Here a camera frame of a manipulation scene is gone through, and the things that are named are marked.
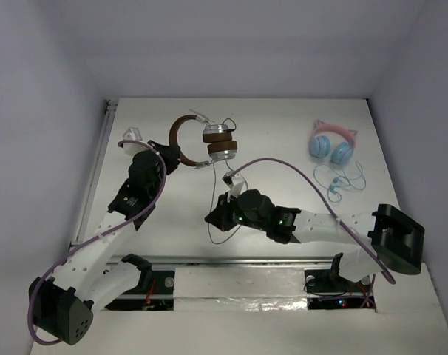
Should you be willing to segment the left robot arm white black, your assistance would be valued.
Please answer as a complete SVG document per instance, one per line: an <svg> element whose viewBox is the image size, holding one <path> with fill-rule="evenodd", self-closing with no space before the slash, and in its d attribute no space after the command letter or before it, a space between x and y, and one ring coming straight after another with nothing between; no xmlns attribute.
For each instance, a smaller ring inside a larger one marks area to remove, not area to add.
<svg viewBox="0 0 448 355"><path fill-rule="evenodd" d="M151 285L152 265L138 255L126 255L111 271L106 264L155 209L168 175L180 164L180 147L131 139L118 145L132 164L103 220L29 287L27 328L39 345L77 344L97 312L125 291Z"/></svg>

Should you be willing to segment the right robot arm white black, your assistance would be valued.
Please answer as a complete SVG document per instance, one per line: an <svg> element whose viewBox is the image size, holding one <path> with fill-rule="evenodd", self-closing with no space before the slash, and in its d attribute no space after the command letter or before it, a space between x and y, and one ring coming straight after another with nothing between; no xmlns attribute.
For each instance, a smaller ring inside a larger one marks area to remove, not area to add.
<svg viewBox="0 0 448 355"><path fill-rule="evenodd" d="M256 189L240 195L225 193L205 221L220 231L244 226L265 233L279 244L327 242L352 245L354 251L338 251L323 277L344 291L367 276L392 272L421 273L424 227L390 204L380 204L369 214L337 216L277 206Z"/></svg>

